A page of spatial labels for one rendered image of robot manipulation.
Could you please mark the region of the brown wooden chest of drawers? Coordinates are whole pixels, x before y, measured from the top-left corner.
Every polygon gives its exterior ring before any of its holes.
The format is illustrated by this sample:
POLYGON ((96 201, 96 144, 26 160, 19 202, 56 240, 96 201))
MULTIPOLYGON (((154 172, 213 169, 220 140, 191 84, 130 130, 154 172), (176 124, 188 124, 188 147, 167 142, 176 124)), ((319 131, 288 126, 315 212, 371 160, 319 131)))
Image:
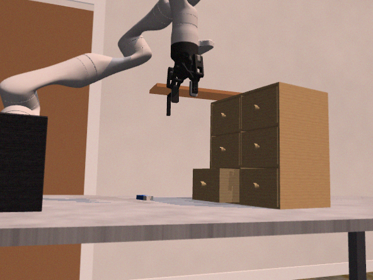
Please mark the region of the brown wooden chest of drawers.
POLYGON ((271 209, 331 207, 328 93, 277 82, 210 103, 210 168, 239 167, 239 202, 271 209), (277 86, 278 123, 241 128, 243 97, 277 86), (239 129, 212 134, 213 105, 240 98, 239 129), (278 127, 278 164, 241 165, 243 132, 278 127), (211 166, 213 137, 239 133, 239 165, 211 166), (241 202, 241 172, 278 168, 278 207, 241 202))

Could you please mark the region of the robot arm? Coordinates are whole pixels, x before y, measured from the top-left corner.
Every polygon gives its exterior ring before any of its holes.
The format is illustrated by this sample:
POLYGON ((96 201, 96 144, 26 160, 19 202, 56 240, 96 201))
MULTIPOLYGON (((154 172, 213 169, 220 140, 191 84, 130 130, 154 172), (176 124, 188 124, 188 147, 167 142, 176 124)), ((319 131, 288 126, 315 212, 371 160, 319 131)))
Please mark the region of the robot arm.
POLYGON ((40 115, 39 88, 48 85, 82 88, 115 73, 140 66, 152 57, 142 32, 162 30, 171 22, 171 45, 176 42, 193 42, 198 45, 199 55, 208 52, 214 48, 214 42, 198 40, 198 14, 194 6, 199 1, 159 0, 118 41, 118 48, 124 56, 122 58, 88 53, 5 79, 0 83, 0 96, 4 105, 1 112, 40 115))

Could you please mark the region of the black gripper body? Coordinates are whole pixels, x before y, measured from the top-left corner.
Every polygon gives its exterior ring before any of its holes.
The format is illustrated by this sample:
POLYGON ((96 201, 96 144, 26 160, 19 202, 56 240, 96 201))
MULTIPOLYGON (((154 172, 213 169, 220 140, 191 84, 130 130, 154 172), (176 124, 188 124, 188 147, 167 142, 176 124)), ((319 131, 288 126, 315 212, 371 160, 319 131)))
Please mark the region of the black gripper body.
POLYGON ((198 55, 198 45, 193 42, 176 42, 171 45, 171 58, 174 60, 175 65, 179 66, 176 77, 178 79, 187 79, 188 76, 185 75, 180 67, 180 63, 184 63, 189 71, 193 71, 192 55, 198 55))

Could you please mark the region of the brown wooden drawer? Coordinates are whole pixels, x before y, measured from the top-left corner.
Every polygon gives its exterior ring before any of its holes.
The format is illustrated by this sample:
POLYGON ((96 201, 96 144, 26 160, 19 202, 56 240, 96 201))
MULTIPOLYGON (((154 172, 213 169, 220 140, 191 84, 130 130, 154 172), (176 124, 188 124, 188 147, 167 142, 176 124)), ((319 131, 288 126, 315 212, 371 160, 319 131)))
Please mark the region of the brown wooden drawer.
POLYGON ((239 129, 240 98, 218 103, 212 109, 212 134, 239 129))
POLYGON ((278 168, 243 169, 241 202, 278 207, 278 168))
POLYGON ((278 127, 244 132, 241 165, 278 164, 278 127))
POLYGON ((239 133, 214 137, 211 166, 233 165, 239 165, 239 133))
POLYGON ((219 203, 239 202, 239 169, 195 169, 192 199, 219 203))
POLYGON ((241 128, 278 123, 277 86, 244 96, 241 128))

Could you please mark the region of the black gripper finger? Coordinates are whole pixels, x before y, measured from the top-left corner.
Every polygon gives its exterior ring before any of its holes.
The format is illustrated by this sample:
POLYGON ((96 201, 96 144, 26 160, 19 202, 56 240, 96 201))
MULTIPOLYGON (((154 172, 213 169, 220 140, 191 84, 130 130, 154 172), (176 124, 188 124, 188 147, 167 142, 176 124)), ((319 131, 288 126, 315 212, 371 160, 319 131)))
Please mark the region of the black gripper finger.
POLYGON ((179 102, 179 87, 184 81, 183 79, 176 78, 178 70, 179 70, 179 66, 177 65, 175 66, 175 68, 173 67, 168 68, 166 87, 171 89, 171 102, 172 103, 179 102), (171 80, 171 84, 170 84, 170 80, 171 80))
POLYGON ((180 63, 181 69, 191 80, 189 95, 198 96, 198 82, 200 81, 200 78, 203 78, 204 76, 203 57, 201 55, 193 54, 191 65, 193 65, 193 71, 189 71, 184 63, 180 63), (200 72, 198 72, 197 69, 199 69, 200 72))

